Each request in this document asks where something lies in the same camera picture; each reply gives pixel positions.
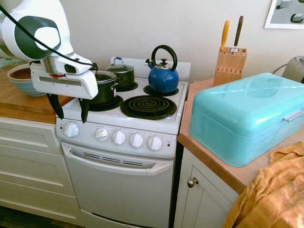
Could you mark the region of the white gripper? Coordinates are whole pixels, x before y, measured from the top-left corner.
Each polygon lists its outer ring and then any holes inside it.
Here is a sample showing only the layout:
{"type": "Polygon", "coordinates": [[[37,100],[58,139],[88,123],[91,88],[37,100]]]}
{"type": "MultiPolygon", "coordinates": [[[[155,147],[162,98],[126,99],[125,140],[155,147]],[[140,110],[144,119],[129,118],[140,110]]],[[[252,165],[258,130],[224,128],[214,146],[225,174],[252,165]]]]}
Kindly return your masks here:
{"type": "Polygon", "coordinates": [[[87,121],[89,103],[85,99],[91,100],[98,94],[93,72],[86,71],[80,75],[66,74],[64,77],[56,79],[46,73],[39,64],[31,64],[30,70],[34,88],[38,92],[47,93],[49,103],[60,119],[64,118],[64,112],[58,95],[65,95],[79,98],[82,122],[87,121]]]}

